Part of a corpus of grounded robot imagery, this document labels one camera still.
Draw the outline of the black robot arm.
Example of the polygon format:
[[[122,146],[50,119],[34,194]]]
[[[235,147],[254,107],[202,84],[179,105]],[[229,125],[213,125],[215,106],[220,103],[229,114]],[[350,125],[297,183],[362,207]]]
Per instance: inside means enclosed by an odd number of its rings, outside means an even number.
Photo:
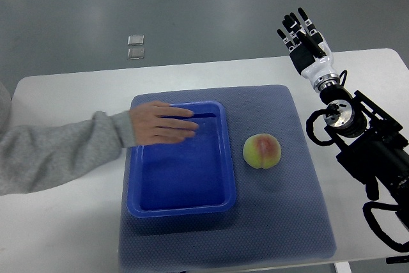
[[[360,91],[344,88],[346,72],[320,73],[312,85],[326,105],[306,121],[309,139],[319,146],[336,144],[337,161],[362,183],[369,199],[362,210],[374,234],[391,249],[408,252],[386,234],[372,211],[394,212],[408,226],[408,140],[402,125]]]

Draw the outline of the person's bare hand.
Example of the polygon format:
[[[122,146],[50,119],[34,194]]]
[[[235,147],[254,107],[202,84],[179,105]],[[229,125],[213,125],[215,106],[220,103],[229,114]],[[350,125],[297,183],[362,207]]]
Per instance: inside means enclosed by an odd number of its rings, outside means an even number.
[[[176,144],[194,137],[199,125],[189,121],[194,113],[161,101],[152,101],[129,110],[135,143],[141,146]]]

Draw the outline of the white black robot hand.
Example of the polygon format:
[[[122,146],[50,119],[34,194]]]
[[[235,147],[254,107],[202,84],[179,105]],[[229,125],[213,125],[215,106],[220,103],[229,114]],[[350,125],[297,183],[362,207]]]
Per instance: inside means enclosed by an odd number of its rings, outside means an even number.
[[[340,76],[333,68],[334,57],[324,36],[303,8],[289,13],[282,21],[283,29],[277,34],[289,52],[296,71],[309,80],[317,93],[340,83]]]

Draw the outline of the grey sleeved forearm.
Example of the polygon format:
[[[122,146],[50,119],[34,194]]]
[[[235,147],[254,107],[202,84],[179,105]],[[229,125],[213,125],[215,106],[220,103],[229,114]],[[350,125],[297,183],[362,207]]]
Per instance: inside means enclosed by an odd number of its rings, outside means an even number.
[[[1,87],[1,195],[44,191],[80,178],[135,146],[128,111],[61,127],[7,128],[12,98]]]

